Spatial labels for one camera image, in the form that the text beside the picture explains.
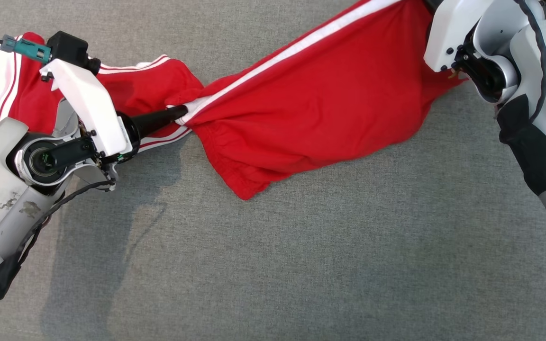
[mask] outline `white and red shirt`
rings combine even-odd
[[[361,0],[249,69],[203,87],[182,62],[103,65],[115,109],[140,115],[186,104],[189,113],[142,141],[141,151],[193,130],[242,199],[272,181],[364,157],[410,138],[431,103],[461,81],[423,61],[431,14],[421,0]],[[33,33],[25,39],[43,43]],[[51,134],[62,98],[41,65],[0,57],[0,120]]]

